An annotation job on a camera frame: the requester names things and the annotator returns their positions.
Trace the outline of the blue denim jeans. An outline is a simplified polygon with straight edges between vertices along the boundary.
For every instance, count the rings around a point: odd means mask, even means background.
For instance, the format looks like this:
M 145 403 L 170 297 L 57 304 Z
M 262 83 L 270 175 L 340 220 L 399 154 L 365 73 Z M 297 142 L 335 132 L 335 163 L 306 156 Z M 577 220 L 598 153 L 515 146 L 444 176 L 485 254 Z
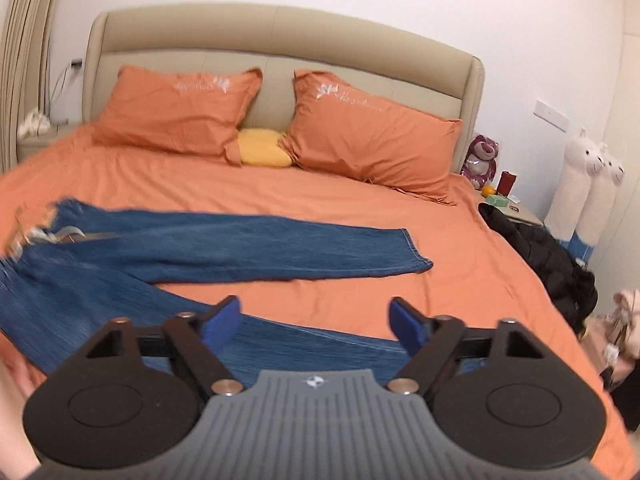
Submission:
M 155 325 L 209 301 L 175 284 L 221 284 L 238 297 L 202 333 L 242 382 L 262 370 L 372 370 L 380 382 L 408 359 L 397 342 L 363 336 L 385 323 L 388 276 L 433 276 L 401 228 L 249 214 L 106 210 L 63 200 L 1 261 L 1 378 L 28 396 L 103 324 Z

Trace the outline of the orange bed sheet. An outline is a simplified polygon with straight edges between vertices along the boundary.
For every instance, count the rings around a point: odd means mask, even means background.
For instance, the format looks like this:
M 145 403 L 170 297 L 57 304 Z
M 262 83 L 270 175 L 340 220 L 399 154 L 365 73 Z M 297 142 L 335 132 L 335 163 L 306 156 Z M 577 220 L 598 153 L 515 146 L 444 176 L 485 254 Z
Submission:
M 401 296 L 429 315 L 475 327 L 515 318 L 593 389 L 598 373 L 544 285 L 477 211 L 467 180 L 449 180 L 450 203 L 294 167 L 235 167 L 202 156 L 102 146 L 77 128 L 1 179 L 1 238 L 49 221 L 64 197 L 103 208 L 276 214 L 307 221 L 404 228 L 433 263 L 392 278 L 239 285 L 178 285 L 201 302 L 238 296 L 250 315 L 364 336 L 390 336 L 387 306 Z

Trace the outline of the black jacket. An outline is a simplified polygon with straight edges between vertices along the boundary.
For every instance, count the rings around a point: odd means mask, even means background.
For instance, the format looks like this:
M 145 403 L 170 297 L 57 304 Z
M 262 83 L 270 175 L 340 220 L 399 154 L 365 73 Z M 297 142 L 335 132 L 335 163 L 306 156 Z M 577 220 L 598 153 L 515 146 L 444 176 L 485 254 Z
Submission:
M 534 271 L 552 304 L 579 335 L 598 302 L 593 273 L 580 266 L 542 226 L 513 221 L 486 203 L 478 205 L 478 212 L 488 228 L 501 235 Z

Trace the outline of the right bedside table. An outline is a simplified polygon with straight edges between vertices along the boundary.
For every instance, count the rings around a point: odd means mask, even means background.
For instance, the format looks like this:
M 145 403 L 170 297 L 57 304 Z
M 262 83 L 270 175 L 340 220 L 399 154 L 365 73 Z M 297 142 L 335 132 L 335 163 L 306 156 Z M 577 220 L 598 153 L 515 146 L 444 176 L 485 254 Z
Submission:
M 536 217 L 524 204 L 510 200 L 506 208 L 497 208 L 506 218 L 513 222 L 525 223 L 530 226 L 543 226 L 542 221 Z

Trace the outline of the bedside table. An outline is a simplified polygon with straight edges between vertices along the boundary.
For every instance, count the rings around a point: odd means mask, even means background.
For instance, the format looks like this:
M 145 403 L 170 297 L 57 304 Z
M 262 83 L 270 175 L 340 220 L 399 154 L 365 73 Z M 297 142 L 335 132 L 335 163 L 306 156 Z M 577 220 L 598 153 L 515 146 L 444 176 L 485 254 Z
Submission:
M 525 223 L 530 226 L 543 226 L 542 221 L 536 217 L 524 204 L 510 200 L 506 208 L 497 208 L 506 218 L 513 222 Z
M 21 164 L 29 157 L 34 156 L 42 150 L 48 148 L 51 144 L 58 142 L 73 133 L 78 124 L 55 126 L 49 132 L 40 134 L 39 136 L 26 136 L 26 138 L 17 141 L 16 157 L 17 162 Z

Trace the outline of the green box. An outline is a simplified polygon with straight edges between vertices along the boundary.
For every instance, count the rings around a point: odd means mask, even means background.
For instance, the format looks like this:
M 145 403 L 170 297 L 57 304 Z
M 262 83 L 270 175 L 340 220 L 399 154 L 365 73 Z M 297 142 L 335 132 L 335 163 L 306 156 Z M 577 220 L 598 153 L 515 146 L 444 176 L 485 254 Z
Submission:
M 510 200 L 506 196 L 499 194 L 487 196 L 485 202 L 497 208 L 506 208 L 510 204 Z

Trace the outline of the orange fruit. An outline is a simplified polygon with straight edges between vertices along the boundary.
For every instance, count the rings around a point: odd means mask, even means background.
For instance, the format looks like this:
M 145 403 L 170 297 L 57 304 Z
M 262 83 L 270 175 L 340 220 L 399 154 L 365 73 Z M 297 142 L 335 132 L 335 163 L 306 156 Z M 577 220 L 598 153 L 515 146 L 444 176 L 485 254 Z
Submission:
M 483 197 L 493 196 L 496 194 L 496 189 L 486 184 L 484 188 L 480 190 L 480 194 L 482 194 Z

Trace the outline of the white alpaca plush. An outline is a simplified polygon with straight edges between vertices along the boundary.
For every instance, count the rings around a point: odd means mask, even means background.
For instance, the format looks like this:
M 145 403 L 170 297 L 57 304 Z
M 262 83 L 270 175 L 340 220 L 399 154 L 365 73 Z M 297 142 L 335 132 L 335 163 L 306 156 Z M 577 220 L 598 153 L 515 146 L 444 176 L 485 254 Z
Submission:
M 582 128 L 567 141 L 544 227 L 580 263 L 589 262 L 625 179 L 623 163 Z

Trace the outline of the red box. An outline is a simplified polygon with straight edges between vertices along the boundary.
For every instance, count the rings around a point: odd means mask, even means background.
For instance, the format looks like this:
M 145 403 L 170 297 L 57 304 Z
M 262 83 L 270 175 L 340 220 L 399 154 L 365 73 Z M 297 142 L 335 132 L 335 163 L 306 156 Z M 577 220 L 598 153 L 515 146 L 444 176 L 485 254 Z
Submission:
M 508 197 L 514 187 L 515 181 L 516 174 L 512 174 L 510 171 L 503 171 L 497 185 L 497 193 L 501 196 Z

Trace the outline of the purple plush bear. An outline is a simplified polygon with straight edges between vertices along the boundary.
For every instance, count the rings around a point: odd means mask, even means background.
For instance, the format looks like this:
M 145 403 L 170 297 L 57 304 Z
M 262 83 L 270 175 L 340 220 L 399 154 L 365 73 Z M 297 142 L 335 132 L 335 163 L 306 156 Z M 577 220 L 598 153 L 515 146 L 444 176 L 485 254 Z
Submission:
M 483 186 L 494 180 L 497 171 L 499 143 L 477 134 L 469 145 L 462 165 L 461 174 L 473 188 L 480 191 Z

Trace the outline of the left bedside table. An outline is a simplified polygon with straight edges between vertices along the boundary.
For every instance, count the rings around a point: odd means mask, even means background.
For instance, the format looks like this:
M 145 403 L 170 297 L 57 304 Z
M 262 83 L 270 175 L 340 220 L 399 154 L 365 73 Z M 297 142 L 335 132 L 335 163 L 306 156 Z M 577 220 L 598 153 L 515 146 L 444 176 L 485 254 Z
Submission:
M 21 164 L 29 157 L 34 156 L 42 150 L 48 148 L 51 144 L 58 142 L 73 133 L 78 124 L 55 126 L 49 132 L 40 134 L 39 136 L 26 136 L 26 138 L 17 141 L 16 157 L 17 162 Z

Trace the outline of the yellow cushion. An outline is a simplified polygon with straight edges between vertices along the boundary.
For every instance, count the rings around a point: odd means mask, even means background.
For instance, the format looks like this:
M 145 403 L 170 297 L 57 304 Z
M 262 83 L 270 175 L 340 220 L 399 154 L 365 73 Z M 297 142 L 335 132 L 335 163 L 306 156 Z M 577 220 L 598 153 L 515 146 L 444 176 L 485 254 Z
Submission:
M 238 143 L 242 164 L 271 168 L 291 166 L 291 156 L 280 147 L 284 136 L 284 132 L 264 128 L 240 130 Z

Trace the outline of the white cloth on nightstand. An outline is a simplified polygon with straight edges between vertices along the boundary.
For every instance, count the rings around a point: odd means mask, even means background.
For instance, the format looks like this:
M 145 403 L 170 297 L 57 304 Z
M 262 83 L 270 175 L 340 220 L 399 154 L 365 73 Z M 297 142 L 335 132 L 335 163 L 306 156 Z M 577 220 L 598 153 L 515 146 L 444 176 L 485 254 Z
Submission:
M 49 118 L 34 108 L 31 110 L 23 121 L 17 127 L 17 139 L 23 140 L 31 136 L 42 136 L 51 129 Z

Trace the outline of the left orange pillow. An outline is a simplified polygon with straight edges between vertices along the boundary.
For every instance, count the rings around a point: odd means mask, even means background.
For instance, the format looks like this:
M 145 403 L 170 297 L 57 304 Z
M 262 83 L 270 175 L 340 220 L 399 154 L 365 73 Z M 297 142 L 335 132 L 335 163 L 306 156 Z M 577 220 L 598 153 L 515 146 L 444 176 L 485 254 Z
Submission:
M 93 141 L 239 165 L 239 125 L 261 86 L 258 67 L 218 75 L 125 65 L 93 123 Z

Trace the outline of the orange pillow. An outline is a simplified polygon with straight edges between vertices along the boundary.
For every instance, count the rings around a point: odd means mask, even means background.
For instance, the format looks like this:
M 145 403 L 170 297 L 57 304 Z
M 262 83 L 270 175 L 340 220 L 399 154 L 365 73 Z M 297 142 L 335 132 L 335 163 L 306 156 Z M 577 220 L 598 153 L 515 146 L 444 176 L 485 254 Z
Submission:
M 296 70 L 294 117 L 279 141 L 305 169 L 447 203 L 460 119 L 364 92 L 321 70 Z
M 239 165 L 239 125 L 261 86 L 258 67 L 218 75 L 125 65 L 93 123 L 93 141 Z

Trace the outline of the right orange pillow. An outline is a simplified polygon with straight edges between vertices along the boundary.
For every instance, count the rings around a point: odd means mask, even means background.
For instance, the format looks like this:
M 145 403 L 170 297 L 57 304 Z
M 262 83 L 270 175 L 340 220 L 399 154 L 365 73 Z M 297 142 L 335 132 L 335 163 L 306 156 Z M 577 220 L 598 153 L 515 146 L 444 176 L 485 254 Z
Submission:
M 279 141 L 305 169 L 447 203 L 460 119 L 364 92 L 321 70 L 296 70 L 294 117 Z

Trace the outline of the beige padded headboard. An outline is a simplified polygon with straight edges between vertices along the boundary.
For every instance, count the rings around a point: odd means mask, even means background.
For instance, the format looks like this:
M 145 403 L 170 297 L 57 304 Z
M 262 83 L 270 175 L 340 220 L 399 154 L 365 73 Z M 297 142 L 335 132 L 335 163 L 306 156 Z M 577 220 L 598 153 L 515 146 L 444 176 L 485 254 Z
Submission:
M 161 73 L 262 70 L 247 127 L 284 131 L 296 70 L 330 72 L 374 96 L 459 118 L 452 171 L 471 142 L 485 81 L 476 56 L 405 30 L 349 16 L 257 3 L 173 3 L 104 12 L 93 21 L 81 119 L 98 118 L 124 65 Z

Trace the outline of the beige curtain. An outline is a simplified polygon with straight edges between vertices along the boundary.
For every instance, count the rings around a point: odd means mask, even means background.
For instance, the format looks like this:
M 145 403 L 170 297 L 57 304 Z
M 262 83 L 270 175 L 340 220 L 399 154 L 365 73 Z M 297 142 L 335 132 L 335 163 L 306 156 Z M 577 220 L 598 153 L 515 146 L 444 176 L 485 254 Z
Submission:
M 17 164 L 18 126 L 49 105 L 49 44 L 55 0 L 9 0 L 1 39 L 1 170 Z

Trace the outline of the white wall switch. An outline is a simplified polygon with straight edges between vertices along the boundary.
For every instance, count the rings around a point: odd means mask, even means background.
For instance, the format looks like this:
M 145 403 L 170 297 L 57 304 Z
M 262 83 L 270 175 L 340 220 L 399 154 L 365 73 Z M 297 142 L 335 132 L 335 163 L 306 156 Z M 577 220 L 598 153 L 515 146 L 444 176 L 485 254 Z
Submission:
M 568 127 L 570 126 L 570 120 L 567 116 L 545 102 L 537 100 L 533 113 L 536 117 L 548 122 L 548 124 L 560 131 L 567 132 Z

